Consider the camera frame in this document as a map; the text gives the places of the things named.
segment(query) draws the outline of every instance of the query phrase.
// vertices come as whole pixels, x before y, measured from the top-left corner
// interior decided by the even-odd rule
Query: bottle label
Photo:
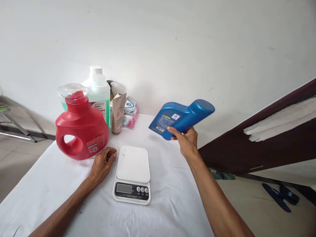
[[[106,122],[106,101],[89,102],[90,106],[100,110]]]
[[[160,117],[156,117],[153,123],[150,125],[150,129],[155,131],[158,134],[163,134],[164,131],[167,130],[167,126],[172,126],[176,124],[176,122],[180,121],[182,114],[178,111],[167,110],[164,111]]]
[[[96,138],[93,138],[91,141],[87,142],[89,153],[100,151],[100,148],[105,146],[104,143],[104,134]]]

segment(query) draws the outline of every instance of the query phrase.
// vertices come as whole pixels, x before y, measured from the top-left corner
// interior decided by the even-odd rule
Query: brown tube
[[[112,133],[119,135],[122,130],[126,93],[112,100]]]

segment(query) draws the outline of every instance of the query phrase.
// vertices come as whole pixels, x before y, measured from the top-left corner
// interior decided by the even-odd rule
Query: door
[[[199,152],[208,167],[245,174],[316,158],[316,118],[261,142],[251,142],[243,130],[287,106],[316,95],[316,79],[279,99]]]

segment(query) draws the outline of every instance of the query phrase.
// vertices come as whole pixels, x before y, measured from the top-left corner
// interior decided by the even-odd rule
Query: slipper
[[[286,212],[292,212],[291,209],[283,201],[283,195],[277,190],[271,188],[268,184],[263,183],[262,186],[270,194],[270,196],[276,201],[276,203]]]
[[[285,187],[283,184],[280,185],[280,193],[283,195],[283,198],[292,205],[298,204],[300,200],[299,196],[292,193],[292,191]]]
[[[231,173],[227,173],[227,172],[224,172],[224,171],[220,171],[223,176],[224,176],[224,180],[235,180],[235,176]]]
[[[214,179],[216,179],[216,180],[224,179],[224,175],[220,171],[216,171],[216,170],[211,169],[211,168],[208,168],[208,170],[210,171],[210,173],[212,174]]]

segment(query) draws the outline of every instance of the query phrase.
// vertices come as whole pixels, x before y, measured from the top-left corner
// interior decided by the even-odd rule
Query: white scale
[[[116,201],[147,205],[150,202],[148,153],[144,148],[123,145],[113,185]]]

